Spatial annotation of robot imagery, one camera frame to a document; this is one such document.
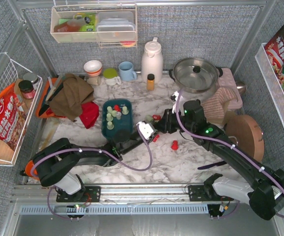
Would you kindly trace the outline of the red coffee capsule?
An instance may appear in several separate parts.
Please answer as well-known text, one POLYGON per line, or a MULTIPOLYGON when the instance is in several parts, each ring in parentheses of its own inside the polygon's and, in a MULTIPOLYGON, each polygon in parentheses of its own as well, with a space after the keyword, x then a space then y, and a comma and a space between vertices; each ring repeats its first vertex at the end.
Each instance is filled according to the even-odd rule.
POLYGON ((160 135, 157 134, 157 135, 154 137, 153 142, 156 142, 156 141, 159 139, 159 137, 160 137, 160 135))
POLYGON ((171 145, 172 150, 178 150, 178 141, 174 140, 171 145))
POLYGON ((121 109, 120 109, 120 107, 118 105, 114 106, 114 110, 116 110, 117 112, 121 112, 121 109))

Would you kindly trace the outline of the teal storage basket tray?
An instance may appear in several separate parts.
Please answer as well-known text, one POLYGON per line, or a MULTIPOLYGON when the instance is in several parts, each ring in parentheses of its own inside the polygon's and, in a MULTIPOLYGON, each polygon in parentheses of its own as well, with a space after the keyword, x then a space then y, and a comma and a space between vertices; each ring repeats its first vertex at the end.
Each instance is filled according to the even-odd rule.
POLYGON ((132 133, 134 128, 132 111, 133 111, 132 104, 127 99, 112 99, 106 101, 102 106, 102 125, 101 125, 102 135, 109 141, 114 137, 114 135, 119 130, 127 130, 130 133, 132 133), (114 128, 112 130, 109 130, 107 128, 107 120, 106 120, 108 113, 107 108, 108 107, 114 108, 115 105, 117 105, 120 108, 121 112, 122 108, 126 106, 128 114, 126 115, 122 114, 120 119, 113 118, 112 123, 114 125, 114 128))

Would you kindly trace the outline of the green coffee capsule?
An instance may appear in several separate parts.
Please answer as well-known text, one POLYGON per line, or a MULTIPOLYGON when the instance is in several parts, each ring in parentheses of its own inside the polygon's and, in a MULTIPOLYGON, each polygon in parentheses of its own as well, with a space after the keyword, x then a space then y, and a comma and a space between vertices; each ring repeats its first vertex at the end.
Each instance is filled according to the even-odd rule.
POLYGON ((127 115, 127 114, 129 113, 129 110, 128 110, 128 108, 127 108, 126 106, 123 106, 123 107, 122 107, 122 113, 123 113, 124 115, 127 115))
POLYGON ((108 113, 111 113, 111 112, 113 111, 112 107, 111 107, 111 106, 108 106, 108 107, 107 107, 107 111, 108 111, 108 113))
POLYGON ((108 129, 108 130, 114 129, 114 124, 113 124, 111 121, 108 121, 108 122, 107 122, 107 129, 108 129))

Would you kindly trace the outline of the pink striped towel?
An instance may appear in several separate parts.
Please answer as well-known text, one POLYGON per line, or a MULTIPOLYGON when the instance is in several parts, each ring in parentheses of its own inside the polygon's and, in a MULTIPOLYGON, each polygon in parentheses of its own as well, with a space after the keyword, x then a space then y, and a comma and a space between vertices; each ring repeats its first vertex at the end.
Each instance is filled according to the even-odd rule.
POLYGON ((214 95, 204 101, 201 106, 208 122, 222 123, 231 101, 238 100, 234 90, 221 87, 214 95))

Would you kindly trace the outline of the red cloth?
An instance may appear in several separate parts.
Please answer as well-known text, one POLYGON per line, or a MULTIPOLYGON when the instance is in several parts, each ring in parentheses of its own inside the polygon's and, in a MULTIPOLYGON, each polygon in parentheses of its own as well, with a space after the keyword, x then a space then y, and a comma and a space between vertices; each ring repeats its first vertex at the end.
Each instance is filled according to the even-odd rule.
POLYGON ((99 116, 99 107, 94 102, 87 102, 81 105, 82 114, 79 116, 86 129, 91 128, 99 116))

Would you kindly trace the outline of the brown cloth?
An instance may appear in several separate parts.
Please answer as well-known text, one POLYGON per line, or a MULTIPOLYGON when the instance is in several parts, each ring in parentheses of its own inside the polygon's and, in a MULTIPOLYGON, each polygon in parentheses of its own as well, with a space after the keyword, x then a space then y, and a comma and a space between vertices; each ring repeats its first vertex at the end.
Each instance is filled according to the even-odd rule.
POLYGON ((94 100, 94 88, 75 74, 67 73, 64 77, 63 88, 49 102, 49 106, 56 116, 74 121, 83 113, 82 104, 94 100))

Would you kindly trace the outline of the orange spice bottle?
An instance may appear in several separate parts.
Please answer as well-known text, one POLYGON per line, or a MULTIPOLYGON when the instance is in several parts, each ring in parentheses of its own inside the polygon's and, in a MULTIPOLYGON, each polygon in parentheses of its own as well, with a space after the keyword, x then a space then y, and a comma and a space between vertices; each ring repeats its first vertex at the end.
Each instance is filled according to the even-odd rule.
POLYGON ((154 90, 154 87, 155 87, 154 81, 155 81, 154 74, 148 74, 147 83, 146 83, 147 90, 154 90))

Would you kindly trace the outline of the steel pot with lid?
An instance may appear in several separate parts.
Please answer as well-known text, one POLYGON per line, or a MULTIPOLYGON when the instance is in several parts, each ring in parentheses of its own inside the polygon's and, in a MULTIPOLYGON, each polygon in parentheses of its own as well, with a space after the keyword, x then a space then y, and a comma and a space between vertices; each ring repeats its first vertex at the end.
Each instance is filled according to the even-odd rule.
POLYGON ((185 92, 204 93, 216 86, 223 70, 201 58, 186 58, 169 70, 170 78, 185 92))

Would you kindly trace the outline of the green lid white cup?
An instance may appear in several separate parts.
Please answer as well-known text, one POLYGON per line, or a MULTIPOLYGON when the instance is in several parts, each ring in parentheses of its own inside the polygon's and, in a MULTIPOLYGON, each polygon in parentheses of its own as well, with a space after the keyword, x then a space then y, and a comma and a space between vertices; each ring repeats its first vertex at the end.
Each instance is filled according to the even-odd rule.
POLYGON ((107 68, 103 72, 103 77, 108 86, 120 85, 121 79, 114 68, 107 68))

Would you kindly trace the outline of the pink egg tray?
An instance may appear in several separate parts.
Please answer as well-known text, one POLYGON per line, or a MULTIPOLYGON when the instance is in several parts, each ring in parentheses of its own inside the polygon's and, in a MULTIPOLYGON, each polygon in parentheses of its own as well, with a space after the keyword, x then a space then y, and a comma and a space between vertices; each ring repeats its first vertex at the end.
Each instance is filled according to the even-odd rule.
POLYGON ((225 88, 230 88, 231 90, 234 91, 236 94, 237 98, 232 100, 229 105, 228 109, 229 110, 238 110, 243 107, 243 102, 241 95, 237 89, 233 74, 229 68, 222 68, 223 75, 218 78, 218 81, 216 83, 217 88, 225 87, 225 88))

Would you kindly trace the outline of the pepper grinder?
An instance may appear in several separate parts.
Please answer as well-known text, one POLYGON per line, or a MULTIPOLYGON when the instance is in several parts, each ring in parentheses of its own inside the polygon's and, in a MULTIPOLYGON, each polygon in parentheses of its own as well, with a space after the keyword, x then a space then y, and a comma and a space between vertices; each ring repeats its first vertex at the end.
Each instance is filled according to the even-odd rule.
POLYGON ((100 86, 100 84, 101 84, 101 77, 100 76, 89 77, 89 78, 87 78, 86 82, 89 85, 100 86))

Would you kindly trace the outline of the round wooden board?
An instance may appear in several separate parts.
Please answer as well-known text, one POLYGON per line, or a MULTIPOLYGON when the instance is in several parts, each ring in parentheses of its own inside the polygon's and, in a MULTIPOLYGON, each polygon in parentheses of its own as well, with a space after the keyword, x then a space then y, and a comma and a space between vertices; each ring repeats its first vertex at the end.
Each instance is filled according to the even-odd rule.
POLYGON ((249 115, 231 117, 225 125, 226 135, 247 155, 258 162, 264 156, 263 132, 249 115))

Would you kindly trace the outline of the clear plastic containers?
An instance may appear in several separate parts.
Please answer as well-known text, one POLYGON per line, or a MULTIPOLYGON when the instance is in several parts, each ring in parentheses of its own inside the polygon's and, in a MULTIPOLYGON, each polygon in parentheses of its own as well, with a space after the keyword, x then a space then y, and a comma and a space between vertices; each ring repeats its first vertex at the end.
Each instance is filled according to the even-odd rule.
POLYGON ((135 40, 136 25, 131 11, 105 11, 98 13, 96 31, 101 41, 135 40))

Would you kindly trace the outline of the orange snack bag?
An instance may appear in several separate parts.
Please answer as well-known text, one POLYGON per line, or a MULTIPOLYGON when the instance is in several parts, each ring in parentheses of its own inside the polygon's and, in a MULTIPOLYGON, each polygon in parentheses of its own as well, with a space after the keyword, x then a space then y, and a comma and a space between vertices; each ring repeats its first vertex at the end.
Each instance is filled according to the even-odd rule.
POLYGON ((12 83, 0 93, 0 140, 12 150, 16 149, 26 122, 26 113, 14 88, 12 83))

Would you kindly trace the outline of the right white wall basket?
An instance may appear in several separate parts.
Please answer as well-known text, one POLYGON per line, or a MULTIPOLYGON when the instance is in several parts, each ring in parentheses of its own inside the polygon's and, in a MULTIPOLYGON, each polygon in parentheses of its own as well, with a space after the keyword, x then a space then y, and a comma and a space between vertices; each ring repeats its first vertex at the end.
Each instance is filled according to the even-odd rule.
POLYGON ((284 128, 284 92, 265 52, 265 44, 261 44, 255 59, 284 128))

